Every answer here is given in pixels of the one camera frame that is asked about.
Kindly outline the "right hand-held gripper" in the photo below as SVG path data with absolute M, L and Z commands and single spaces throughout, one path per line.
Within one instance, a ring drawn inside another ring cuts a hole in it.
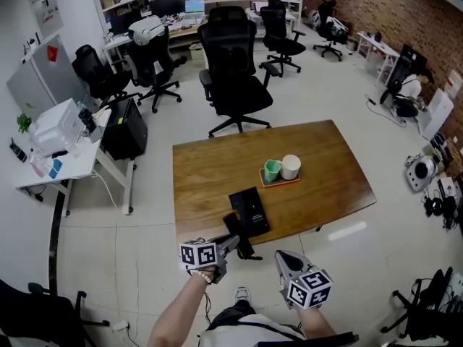
M 333 281 L 324 269 L 296 252 L 277 250 L 275 261 L 282 295 L 289 309 L 318 308 L 330 295 Z

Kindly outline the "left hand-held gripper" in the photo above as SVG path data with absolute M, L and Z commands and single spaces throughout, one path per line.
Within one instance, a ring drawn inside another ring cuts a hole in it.
M 218 284 L 226 274 L 225 257 L 238 244 L 237 234 L 217 236 L 209 241 L 188 241 L 179 245 L 180 262 L 189 275 L 196 273 L 208 284 Z

